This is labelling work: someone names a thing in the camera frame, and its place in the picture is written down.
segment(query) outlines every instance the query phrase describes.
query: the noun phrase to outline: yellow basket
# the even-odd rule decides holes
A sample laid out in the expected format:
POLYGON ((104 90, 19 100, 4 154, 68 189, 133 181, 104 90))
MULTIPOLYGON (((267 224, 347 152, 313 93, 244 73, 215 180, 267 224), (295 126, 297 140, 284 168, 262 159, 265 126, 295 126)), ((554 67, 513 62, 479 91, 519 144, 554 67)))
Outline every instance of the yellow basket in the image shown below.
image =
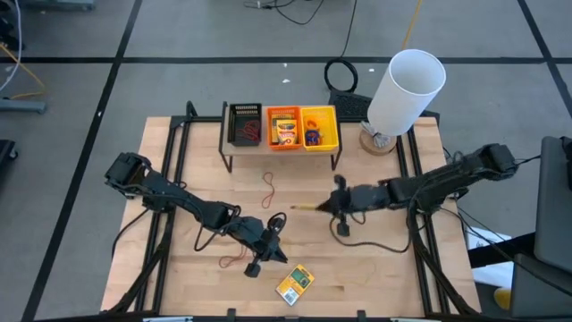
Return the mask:
POLYGON ((300 112, 302 114, 301 121, 302 135, 304 135, 304 148, 306 148, 307 151, 329 151, 340 145, 338 141, 338 122, 333 106, 303 107, 300 109, 300 112), (320 145, 308 145, 306 132, 311 130, 311 128, 308 127, 308 121, 317 123, 318 131, 320 132, 320 145))

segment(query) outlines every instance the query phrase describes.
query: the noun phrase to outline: gray floor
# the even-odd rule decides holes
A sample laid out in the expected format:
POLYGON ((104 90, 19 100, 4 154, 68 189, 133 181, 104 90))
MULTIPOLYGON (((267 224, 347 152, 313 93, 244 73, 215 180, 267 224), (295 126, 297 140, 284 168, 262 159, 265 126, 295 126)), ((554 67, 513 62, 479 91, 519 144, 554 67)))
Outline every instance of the gray floor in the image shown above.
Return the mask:
MULTIPOLYGON (((567 0, 528 0, 554 56, 572 56, 567 0)), ((390 56, 400 49, 415 0, 360 0, 347 55, 390 56)), ((133 0, 98 0, 91 13, 25 12, 27 56, 113 57, 133 0)), ((345 40, 350 0, 328 0, 306 27, 276 12, 245 9, 241 0, 144 0, 126 56, 334 56, 345 40)), ((284 11, 304 19, 315 1, 284 11)), ((410 47, 447 57, 540 57, 516 1, 424 3, 410 47)), ((0 66, 4 76, 7 65, 0 66)), ((0 114, 0 138, 16 140, 21 157, 0 194, 0 311, 21 317, 94 116, 110 64, 30 64, 48 86, 44 115, 0 114)), ((357 64, 358 94, 372 96, 384 64, 357 64)), ((191 99, 202 115, 224 100, 268 105, 323 104, 323 64, 123 64, 97 135, 71 219, 37 318, 97 313, 124 199, 103 184, 121 151, 138 148, 145 119, 180 114, 191 99)), ((443 144, 471 151, 509 145, 515 156, 539 152, 545 135, 572 135, 572 122, 546 64, 447 64, 448 83, 430 105, 442 114, 443 144)), ((572 65, 560 65, 572 84, 572 65)), ((332 68, 334 85, 349 75, 332 68)), ((2 96, 34 89, 20 72, 2 96)), ((493 230, 534 229, 538 163, 512 180, 483 182, 460 205, 493 230)))

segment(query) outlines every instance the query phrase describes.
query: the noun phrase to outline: wooden base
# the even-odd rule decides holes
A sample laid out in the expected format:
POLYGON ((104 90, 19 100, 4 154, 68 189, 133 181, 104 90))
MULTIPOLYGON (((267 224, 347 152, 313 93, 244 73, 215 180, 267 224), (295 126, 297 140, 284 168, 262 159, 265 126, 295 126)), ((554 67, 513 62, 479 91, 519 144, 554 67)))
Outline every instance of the wooden base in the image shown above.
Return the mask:
POLYGON ((372 156, 385 156, 393 151, 396 143, 397 139, 395 137, 391 137, 388 145, 378 148, 374 144, 374 138, 368 132, 362 131, 359 133, 359 144, 361 145, 361 148, 372 156))

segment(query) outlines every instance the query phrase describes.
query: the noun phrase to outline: orange basket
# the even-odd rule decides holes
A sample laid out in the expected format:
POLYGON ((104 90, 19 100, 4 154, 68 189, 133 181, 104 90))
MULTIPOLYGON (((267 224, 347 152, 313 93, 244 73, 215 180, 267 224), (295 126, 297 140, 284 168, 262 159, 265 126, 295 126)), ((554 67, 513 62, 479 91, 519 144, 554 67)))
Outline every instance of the orange basket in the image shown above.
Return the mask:
POLYGON ((273 150, 280 151, 286 149, 296 149, 302 147, 302 139, 304 133, 302 133, 302 122, 300 117, 300 107, 299 106, 280 106, 280 107, 268 107, 266 109, 266 120, 268 122, 267 132, 268 132, 268 147, 273 150), (298 143, 291 145, 280 145, 278 143, 272 143, 272 115, 277 114, 294 114, 294 119, 296 120, 296 126, 298 127, 298 143))

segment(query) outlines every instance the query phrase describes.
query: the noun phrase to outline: black basket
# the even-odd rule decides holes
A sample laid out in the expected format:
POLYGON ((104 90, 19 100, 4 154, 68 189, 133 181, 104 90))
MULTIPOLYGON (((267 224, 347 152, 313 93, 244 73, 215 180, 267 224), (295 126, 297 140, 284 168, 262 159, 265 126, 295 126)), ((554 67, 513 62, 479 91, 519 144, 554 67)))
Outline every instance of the black basket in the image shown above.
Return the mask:
POLYGON ((260 144, 261 139, 261 121, 262 104, 231 104, 231 111, 229 112, 228 142, 235 147, 257 146, 260 144))

